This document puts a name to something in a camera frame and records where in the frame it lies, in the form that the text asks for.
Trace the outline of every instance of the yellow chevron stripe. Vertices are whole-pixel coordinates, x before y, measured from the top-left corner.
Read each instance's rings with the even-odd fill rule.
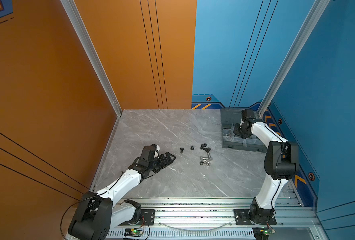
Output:
[[[267,122],[267,118],[272,118],[271,116],[265,116],[265,122]]]
[[[211,104],[208,104],[207,106],[205,106],[205,107],[204,107],[204,108],[202,108],[202,109],[206,109],[206,108],[208,108],[210,105],[211,105]]]

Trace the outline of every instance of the black line stripe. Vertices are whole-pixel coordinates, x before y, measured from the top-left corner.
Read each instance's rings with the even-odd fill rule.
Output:
[[[57,191],[57,192],[59,192],[59,193],[62,193],[62,194],[64,194],[64,195],[66,195],[66,196],[69,196],[69,197],[71,197],[71,198],[73,198],[73,199],[79,201],[79,199],[76,199],[76,198],[74,198],[74,197],[72,197],[72,196],[70,196],[70,195],[68,195],[68,194],[65,194],[64,192],[61,192],[61,191],[59,191],[59,190],[57,190],[57,189],[54,189],[53,187],[50,187],[50,186],[48,186],[48,185],[46,185],[46,184],[44,184],[44,183],[42,183],[42,182],[39,182],[38,180],[35,180],[35,179],[33,179],[33,178],[31,178],[31,177],[29,177],[29,176],[27,176],[27,175],[24,175],[24,174],[22,174],[21,172],[18,172],[18,171],[16,171],[16,170],[13,170],[12,168],[7,167],[6,165],[2,165],[2,164],[0,163],[0,166],[3,166],[3,167],[5,167],[5,168],[7,168],[7,169],[9,169],[9,170],[12,170],[12,171],[14,171],[14,172],[20,174],[20,175],[23,175],[24,177],[27,177],[27,178],[29,178],[29,179],[31,179],[31,180],[34,180],[35,182],[38,182],[38,183],[40,183],[40,184],[42,184],[42,185],[44,185],[44,186],[47,186],[47,187],[49,187],[50,189],[53,189],[53,190],[55,190],[55,191]]]
[[[355,225],[344,226],[344,227],[335,227],[335,228],[329,228],[329,229],[324,229],[324,230],[327,231],[327,230],[333,230],[333,229],[339,229],[339,228],[345,228],[345,227],[355,227]]]
[[[87,188],[86,186],[84,186],[83,184],[81,184],[80,182],[76,181],[75,179],[73,179],[72,177],[70,177],[69,175],[65,174],[64,172],[60,171],[59,169],[57,169],[55,166],[51,165],[49,162],[44,161],[42,158],[40,158],[39,156],[37,156],[36,154],[34,154],[33,152],[29,151],[28,149],[26,149],[25,147],[21,146],[20,144],[18,144],[17,142],[13,141],[12,139],[10,139],[9,137],[5,136],[4,134],[2,134],[0,132],[0,135],[2,135],[3,137],[7,138],[9,141],[13,142],[14,144],[16,144],[17,146],[21,147],[22,149],[24,149],[25,151],[29,152],[30,154],[32,154],[33,156],[37,157],[38,159],[42,160],[43,162],[45,162],[46,164],[48,164],[49,166],[53,167],[54,169],[56,169],[57,171],[61,172],[62,174],[64,174],[65,176],[69,177],[70,179],[74,180],[75,182],[77,182],[78,184],[82,185],[83,187]]]
[[[231,104],[232,104],[233,95],[235,94],[236,87],[237,87],[237,83],[239,82],[240,74],[241,74],[242,69],[243,69],[244,61],[245,61],[245,58],[246,58],[246,56],[247,56],[247,52],[248,52],[248,49],[249,49],[249,45],[250,45],[251,40],[252,40],[253,32],[255,31],[256,23],[257,23],[257,20],[258,20],[258,18],[259,18],[259,15],[260,15],[261,7],[263,6],[263,2],[264,2],[264,0],[261,1],[259,13],[257,14],[256,21],[255,21],[255,25],[253,26],[253,30],[252,30],[252,33],[251,33],[250,41],[249,41],[248,46],[247,46],[247,50],[245,51],[245,55],[244,55],[242,67],[240,68],[239,76],[237,77],[237,81],[236,81],[236,84],[235,84],[235,89],[233,90],[231,102],[229,103],[229,108],[231,107]]]
[[[40,170],[39,168],[35,167],[34,165],[29,164],[28,162],[26,162],[26,161],[22,160],[21,158],[19,158],[19,157],[17,157],[17,156],[15,156],[15,155],[13,155],[12,153],[10,153],[10,152],[8,152],[8,151],[6,151],[6,150],[2,149],[1,147],[0,147],[0,150],[2,150],[2,151],[4,151],[4,152],[8,153],[9,155],[11,155],[11,156],[13,156],[13,157],[15,157],[15,158],[19,159],[20,161],[22,161],[22,162],[24,162],[24,163],[28,164],[29,166],[31,166],[31,167],[33,167],[33,168],[35,168],[35,169],[37,169],[37,170],[41,171],[42,173],[44,173],[44,174],[46,174],[46,175],[48,175],[48,176],[52,177],[53,179],[58,180],[59,182],[61,182],[61,183],[65,184],[65,185],[67,185],[67,186],[69,186],[70,188],[72,188],[72,189],[74,189],[74,190],[76,190],[76,191],[78,191],[79,193],[81,193],[81,194],[82,194],[82,192],[80,192],[79,190],[77,190],[77,189],[75,189],[75,188],[71,187],[70,185],[66,184],[65,182],[60,181],[59,179],[55,178],[54,176],[49,175],[48,173],[46,173],[46,172],[44,172],[44,171]]]
[[[160,96],[161,96],[161,105],[164,109],[164,101],[163,101],[163,94],[161,94],[161,83],[160,83],[160,74],[159,74],[159,65],[157,64],[157,55],[156,55],[156,47],[155,47],[155,38],[153,36],[153,27],[152,27],[152,19],[151,19],[151,10],[149,9],[149,0],[148,3],[148,11],[149,11],[149,20],[151,21],[151,31],[152,31],[152,40],[154,42],[154,50],[155,50],[155,59],[156,59],[156,69],[157,69],[157,76],[159,77],[159,88],[160,88]]]
[[[253,46],[253,50],[252,50],[250,59],[249,59],[249,61],[248,61],[247,68],[245,69],[245,73],[244,73],[244,76],[243,76],[242,84],[240,84],[240,88],[239,88],[239,91],[237,92],[236,100],[235,100],[235,103],[233,104],[233,107],[235,107],[237,98],[239,97],[240,90],[242,89],[243,81],[244,81],[245,75],[247,74],[247,70],[248,70],[249,64],[250,64],[250,62],[251,62],[253,52],[255,51],[255,47],[256,47],[257,41],[259,40],[260,32],[261,32],[261,29],[262,29],[262,27],[263,27],[263,25],[264,25],[265,17],[267,16],[268,9],[270,8],[271,1],[272,1],[272,0],[270,0],[270,3],[268,4],[267,10],[265,11],[265,15],[264,15],[264,18],[263,18],[263,22],[261,23],[260,30],[259,30],[259,33],[258,33],[258,35],[257,35],[256,41],[255,41],[255,45]]]
[[[146,32],[146,40],[147,40],[147,46],[148,46],[149,61],[151,62],[152,77],[153,77],[153,79],[154,79],[154,85],[155,85],[157,108],[160,109],[160,107],[159,107],[159,99],[158,99],[158,97],[157,97],[157,91],[156,91],[155,76],[154,76],[154,74],[153,74],[153,68],[152,68],[151,52],[149,51],[149,44],[148,44],[147,31],[146,31],[146,23],[145,23],[145,21],[144,21],[143,8],[141,7],[141,0],[139,0],[139,3],[140,3],[141,15],[143,16],[144,31]]]
[[[336,218],[341,218],[341,217],[347,217],[347,216],[351,216],[351,215],[355,215],[355,213],[354,213],[354,214],[347,214],[347,215],[340,216],[340,217],[333,217],[333,218],[329,218],[329,219],[321,220],[321,222],[323,222],[323,221],[328,221],[328,220],[332,220],[332,219],[336,219]]]
[[[347,203],[345,203],[345,204],[340,204],[340,205],[337,205],[337,206],[334,206],[334,207],[330,207],[330,208],[328,208],[328,209],[324,209],[324,210],[318,211],[317,213],[322,212],[322,211],[326,211],[326,210],[329,210],[329,209],[334,209],[335,207],[341,207],[341,206],[344,206],[344,205],[347,205],[347,204],[351,204],[351,203],[353,203],[353,202],[355,202],[355,200],[352,201],[352,202],[347,202]]]
[[[275,12],[275,10],[276,10],[276,6],[277,6],[277,3],[278,3],[278,2],[279,2],[279,0],[277,0],[276,5],[275,5],[275,8],[273,9],[273,12],[272,12],[272,15],[271,15],[270,21],[268,22],[267,29],[265,30],[265,33],[264,33],[264,36],[263,36],[263,40],[261,41],[261,44],[260,44],[259,50],[257,51],[255,61],[253,62],[253,65],[252,65],[252,68],[251,68],[250,74],[248,75],[247,82],[245,83],[245,86],[244,86],[244,89],[243,89],[242,96],[240,97],[239,104],[237,104],[237,106],[239,106],[239,105],[240,105],[240,102],[242,101],[242,97],[243,97],[243,95],[244,95],[245,88],[247,87],[248,80],[249,80],[249,78],[250,78],[250,76],[251,76],[251,73],[252,73],[253,67],[255,66],[257,56],[259,55],[260,48],[261,48],[261,46],[263,45],[263,41],[264,41],[265,35],[266,35],[266,33],[267,33],[268,27],[270,26],[270,23],[271,23],[271,20],[272,20],[272,17],[273,17],[273,13],[274,13],[274,12]]]
[[[159,44],[160,44],[161,67],[162,67],[162,69],[163,69],[164,92],[165,92],[165,103],[167,104],[167,109],[168,109],[167,87],[166,87],[166,85],[165,85],[164,65],[163,65],[163,55],[162,55],[162,53],[161,53],[160,29],[159,29],[159,19],[157,18],[156,0],[155,0],[155,10],[156,10],[157,31],[159,32]]]

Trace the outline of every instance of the aluminum frame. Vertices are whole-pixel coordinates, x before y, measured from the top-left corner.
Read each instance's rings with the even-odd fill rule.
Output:
[[[75,32],[78,35],[79,40],[83,45],[83,48],[93,66],[93,69],[95,70],[96,75],[98,76],[100,83],[103,86],[105,93],[107,94],[109,102],[115,110],[117,117],[120,117],[122,114],[122,110],[119,101],[116,98],[115,92],[112,89],[112,85],[109,82],[103,64],[101,63],[98,53],[96,52],[96,49],[93,46],[92,40],[89,37],[87,28],[85,27],[84,22],[81,19],[80,13],[78,11],[78,8],[76,7],[75,2],[73,0],[60,0],[60,2],[63,4],[65,12],[67,13],[68,18],[71,21],[72,26],[75,29]]]
[[[316,26],[316,23],[319,21],[329,1],[330,0],[315,0],[315,2],[313,3],[311,10],[305,18],[303,25],[301,26],[298,34],[296,35],[295,40],[291,45],[290,50],[285,56],[283,63],[281,64],[278,72],[276,73],[275,78],[273,79],[267,93],[265,94],[259,106],[259,109],[257,110],[260,117],[263,116],[265,110],[267,109],[268,105],[275,96],[277,90],[285,79],[285,76],[292,67],[293,63],[295,62],[305,42],[308,40],[308,37],[312,33],[314,27]]]

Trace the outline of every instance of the blue wall panel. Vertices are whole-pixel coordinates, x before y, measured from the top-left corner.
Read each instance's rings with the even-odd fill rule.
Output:
[[[225,107],[262,99],[313,2],[198,0],[192,94]]]
[[[355,201],[355,0],[329,3],[274,103],[318,173],[320,216],[343,216],[336,206]],[[353,239],[352,218],[325,223],[338,227],[329,237]]]

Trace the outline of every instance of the cable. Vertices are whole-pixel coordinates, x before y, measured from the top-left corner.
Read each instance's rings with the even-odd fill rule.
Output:
[[[64,212],[64,214],[63,214],[63,216],[61,217],[61,220],[60,220],[60,233],[61,233],[61,235],[63,236],[63,238],[64,238],[65,240],[68,240],[68,239],[67,239],[67,238],[64,236],[64,234],[63,234],[63,230],[61,229],[61,224],[63,223],[63,218],[64,218],[65,214],[67,213],[67,211],[68,211],[73,205],[75,205],[75,204],[78,204],[78,203],[81,203],[82,201],[85,201],[85,200],[88,200],[88,199],[91,199],[91,198],[94,198],[94,197],[103,195],[103,194],[105,194],[106,192],[107,192],[107,191],[103,192],[102,194],[98,194],[98,195],[95,195],[95,196],[93,196],[93,197],[89,197],[89,198],[83,199],[83,200],[81,200],[81,201],[79,201],[79,202],[75,202],[74,204],[72,204],[71,206],[69,206],[69,207],[67,208],[67,210],[65,210],[65,212]]]
[[[146,223],[147,226],[148,226],[148,236],[147,236],[146,239],[145,239],[145,240],[147,240],[148,237],[149,237],[149,235],[151,234],[151,228],[149,228],[149,224],[148,224],[147,222],[145,222],[145,223]]]
[[[120,180],[121,176],[124,174],[125,172],[121,171],[121,175],[120,177],[116,180],[116,182],[109,188],[110,190],[113,188],[114,185],[117,184],[117,182]]]

